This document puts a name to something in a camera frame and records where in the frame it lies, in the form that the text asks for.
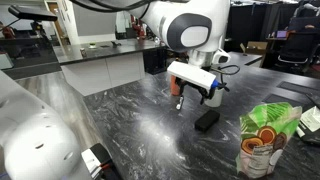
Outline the black white robot base mount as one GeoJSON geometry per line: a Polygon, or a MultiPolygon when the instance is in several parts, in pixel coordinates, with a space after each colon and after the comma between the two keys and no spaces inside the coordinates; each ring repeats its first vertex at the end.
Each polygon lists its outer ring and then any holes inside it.
{"type": "Polygon", "coordinates": [[[97,143],[81,153],[92,180],[122,180],[106,148],[97,143]]]}

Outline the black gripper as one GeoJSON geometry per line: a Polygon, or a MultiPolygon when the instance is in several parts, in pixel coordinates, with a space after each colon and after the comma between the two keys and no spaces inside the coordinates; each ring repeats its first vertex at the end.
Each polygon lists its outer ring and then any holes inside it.
{"type": "Polygon", "coordinates": [[[205,89],[181,78],[176,78],[175,84],[179,87],[180,97],[183,97],[184,88],[186,86],[196,89],[201,94],[200,105],[203,105],[205,99],[212,99],[217,90],[225,89],[227,92],[230,91],[225,82],[218,82],[217,80],[214,81],[213,86],[209,89],[205,89]]]}

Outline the white second robot base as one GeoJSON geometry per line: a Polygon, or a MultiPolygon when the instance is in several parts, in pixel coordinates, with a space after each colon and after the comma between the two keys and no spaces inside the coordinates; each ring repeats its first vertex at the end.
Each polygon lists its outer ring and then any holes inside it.
{"type": "Polygon", "coordinates": [[[72,130],[44,101],[0,72],[0,145],[12,180],[89,177],[72,130]]]}

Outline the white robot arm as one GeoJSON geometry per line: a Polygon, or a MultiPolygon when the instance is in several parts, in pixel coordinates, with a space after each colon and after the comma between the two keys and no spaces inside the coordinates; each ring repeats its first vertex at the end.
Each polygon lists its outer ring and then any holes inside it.
{"type": "Polygon", "coordinates": [[[212,99],[215,90],[223,87],[209,67],[222,52],[220,39],[227,26],[230,0],[189,0],[181,5],[161,0],[146,2],[129,13],[140,17],[171,50],[188,53],[187,63],[174,61],[167,68],[176,77],[180,94],[189,85],[201,94],[201,104],[212,99]]]}

